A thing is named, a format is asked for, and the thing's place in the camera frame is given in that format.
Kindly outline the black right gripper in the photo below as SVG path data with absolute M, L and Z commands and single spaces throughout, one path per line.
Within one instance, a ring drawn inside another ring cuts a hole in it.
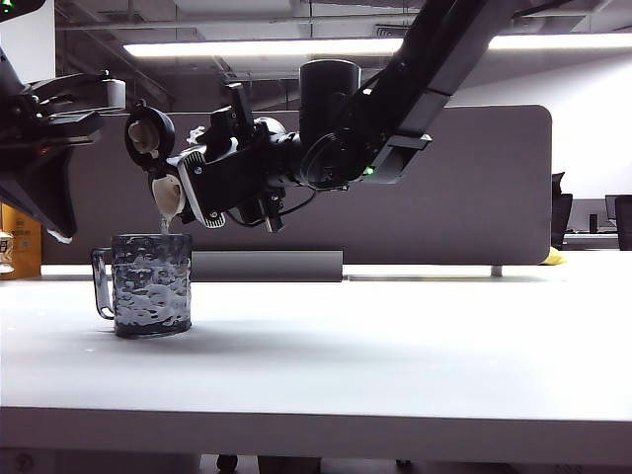
M 224 89 L 231 103 L 211 112 L 207 127 L 191 130 L 188 143 L 208 149 L 229 149 L 232 138 L 248 143 L 246 189 L 253 197 L 234 207 L 239 216 L 231 213 L 231 220 L 248 228 L 265 224 L 269 232 L 279 232 L 285 190 L 298 186 L 294 176 L 294 159 L 301 150 L 298 133 L 287 132 L 275 118 L 253 118 L 241 83 L 226 84 Z

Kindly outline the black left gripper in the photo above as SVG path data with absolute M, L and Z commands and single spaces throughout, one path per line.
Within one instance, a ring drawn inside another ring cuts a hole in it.
M 1 201 L 70 244 L 77 227 L 69 189 L 69 145 L 93 140 L 101 113 L 126 106 L 126 84 L 109 72 L 23 83 L 1 73 Z

